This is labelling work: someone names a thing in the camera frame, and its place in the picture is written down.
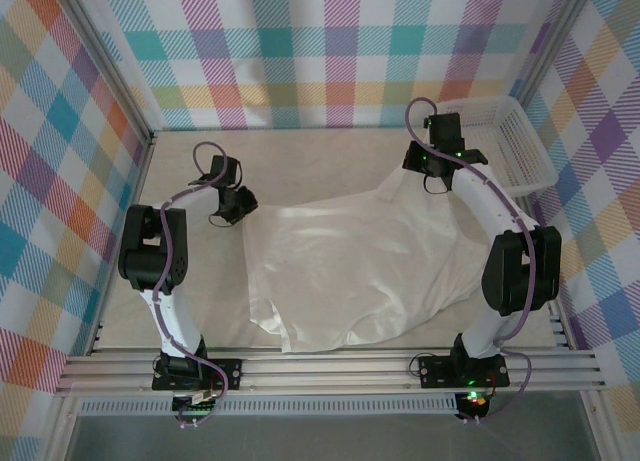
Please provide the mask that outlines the white t-shirt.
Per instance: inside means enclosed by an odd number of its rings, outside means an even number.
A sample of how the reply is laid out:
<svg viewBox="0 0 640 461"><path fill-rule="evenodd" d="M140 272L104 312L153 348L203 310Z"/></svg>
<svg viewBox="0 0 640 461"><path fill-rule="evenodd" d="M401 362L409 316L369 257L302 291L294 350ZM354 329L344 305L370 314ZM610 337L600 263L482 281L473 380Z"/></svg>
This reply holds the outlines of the white t-shirt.
<svg viewBox="0 0 640 461"><path fill-rule="evenodd" d="M403 169L371 191L262 206L243 242L251 321L285 352L403 335L476 295L488 250L462 201Z"/></svg>

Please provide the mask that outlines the white plastic mesh basket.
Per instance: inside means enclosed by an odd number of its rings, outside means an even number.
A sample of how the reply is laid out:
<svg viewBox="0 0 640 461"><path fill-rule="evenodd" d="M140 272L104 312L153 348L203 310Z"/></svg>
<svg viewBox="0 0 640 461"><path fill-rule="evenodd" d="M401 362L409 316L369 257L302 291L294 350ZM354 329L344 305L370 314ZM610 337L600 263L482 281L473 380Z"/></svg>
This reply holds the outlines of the white plastic mesh basket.
<svg viewBox="0 0 640 461"><path fill-rule="evenodd" d="M542 141L515 98L450 100L440 103L438 112L460 115L466 147L483 153L511 197L528 196L558 181Z"/></svg>

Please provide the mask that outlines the green terminal electronics board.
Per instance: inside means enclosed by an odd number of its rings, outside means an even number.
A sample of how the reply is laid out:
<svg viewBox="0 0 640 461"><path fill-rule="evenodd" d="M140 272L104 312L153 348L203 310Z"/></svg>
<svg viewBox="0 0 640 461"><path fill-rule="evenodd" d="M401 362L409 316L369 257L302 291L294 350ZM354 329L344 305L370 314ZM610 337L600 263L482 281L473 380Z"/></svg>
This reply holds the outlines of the green terminal electronics board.
<svg viewBox="0 0 640 461"><path fill-rule="evenodd" d="M217 399L218 394L212 390L182 394L173 397L172 410L175 412L211 411L215 407Z"/></svg>

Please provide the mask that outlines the small board with yellow connector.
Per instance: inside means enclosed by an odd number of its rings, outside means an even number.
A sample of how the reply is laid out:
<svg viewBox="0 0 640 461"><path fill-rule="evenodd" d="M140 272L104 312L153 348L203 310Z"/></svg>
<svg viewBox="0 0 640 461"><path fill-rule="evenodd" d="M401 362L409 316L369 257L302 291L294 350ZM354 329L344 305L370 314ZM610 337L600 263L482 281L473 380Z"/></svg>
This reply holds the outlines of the small board with yellow connector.
<svg viewBox="0 0 640 461"><path fill-rule="evenodd" d="M491 395L486 392L470 391L455 395L458 413L462 420L485 417L490 408Z"/></svg>

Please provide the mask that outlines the aluminium frame post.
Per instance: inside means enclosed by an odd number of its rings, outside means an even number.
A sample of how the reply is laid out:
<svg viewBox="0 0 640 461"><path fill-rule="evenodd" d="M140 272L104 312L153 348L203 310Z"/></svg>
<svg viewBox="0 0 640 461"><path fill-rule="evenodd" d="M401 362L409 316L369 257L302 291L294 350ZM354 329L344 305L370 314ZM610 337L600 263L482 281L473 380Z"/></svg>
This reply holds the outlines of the aluminium frame post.
<svg viewBox="0 0 640 461"><path fill-rule="evenodd" d="M532 102L588 0L540 0L533 26L525 35L524 54L509 89L523 109Z"/></svg>
<svg viewBox="0 0 640 461"><path fill-rule="evenodd" d="M72 25L77 30L85 49L90 54L98 71L105 78L111 88L115 99L119 102L124 114L131 122L134 131L147 144L151 144L154 131L145 119L138 103L134 100L132 92L120 73L116 62L111 56L107 46L91 20L87 9L81 0L58 0L63 11L69 17Z"/></svg>

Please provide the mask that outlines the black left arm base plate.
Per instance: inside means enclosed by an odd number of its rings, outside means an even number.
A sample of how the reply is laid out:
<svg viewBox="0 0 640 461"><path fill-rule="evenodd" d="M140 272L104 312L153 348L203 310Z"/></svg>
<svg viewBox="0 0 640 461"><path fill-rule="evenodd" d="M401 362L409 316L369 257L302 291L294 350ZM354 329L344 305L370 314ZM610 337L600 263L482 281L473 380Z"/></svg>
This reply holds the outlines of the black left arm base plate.
<svg viewBox="0 0 640 461"><path fill-rule="evenodd" d="M212 360L228 378L228 389L238 390L241 380L242 363L240 359ZM223 379L210 366L198 363L191 358L177 358L162 353L153 362L154 391L200 391L206 389L221 390Z"/></svg>

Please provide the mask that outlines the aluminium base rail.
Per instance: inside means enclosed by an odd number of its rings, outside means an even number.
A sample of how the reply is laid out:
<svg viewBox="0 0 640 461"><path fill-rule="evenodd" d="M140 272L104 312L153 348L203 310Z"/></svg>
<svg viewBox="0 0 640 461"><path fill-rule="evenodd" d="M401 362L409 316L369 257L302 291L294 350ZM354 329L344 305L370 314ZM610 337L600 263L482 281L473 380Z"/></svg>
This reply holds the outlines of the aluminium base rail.
<svg viewBox="0 0 640 461"><path fill-rule="evenodd" d="M418 393L409 372L410 350L349 349L283 354L275 349L211 351L213 358L237 358L242 375L237 395L327 395ZM606 386L595 355L561 349L527 352L532 361L529 391L591 391ZM155 352L104 349L68 359L59 396L150 395Z"/></svg>

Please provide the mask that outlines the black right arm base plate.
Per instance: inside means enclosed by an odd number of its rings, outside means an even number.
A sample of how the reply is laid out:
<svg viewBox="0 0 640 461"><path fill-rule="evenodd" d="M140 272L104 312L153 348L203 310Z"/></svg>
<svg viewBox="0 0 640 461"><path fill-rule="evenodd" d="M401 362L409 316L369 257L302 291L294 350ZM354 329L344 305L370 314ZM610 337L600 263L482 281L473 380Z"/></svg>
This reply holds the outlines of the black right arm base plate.
<svg viewBox="0 0 640 461"><path fill-rule="evenodd" d="M451 356L420 357L419 378L423 389L508 387L510 378L505 358L470 358L455 361Z"/></svg>

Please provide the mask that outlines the aluminium frame bar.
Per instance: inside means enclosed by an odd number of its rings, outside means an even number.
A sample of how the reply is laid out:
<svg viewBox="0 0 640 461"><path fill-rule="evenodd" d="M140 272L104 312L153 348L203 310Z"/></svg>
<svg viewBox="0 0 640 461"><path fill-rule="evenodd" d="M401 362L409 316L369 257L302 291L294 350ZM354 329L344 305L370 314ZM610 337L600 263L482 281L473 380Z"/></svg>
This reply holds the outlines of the aluminium frame bar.
<svg viewBox="0 0 640 461"><path fill-rule="evenodd" d="M65 461L79 413L73 396L56 396L45 418L37 461Z"/></svg>
<svg viewBox="0 0 640 461"><path fill-rule="evenodd" d="M581 391L589 428L601 461L616 461L616 451L611 451L611 436L604 413L604 406L597 391Z"/></svg>

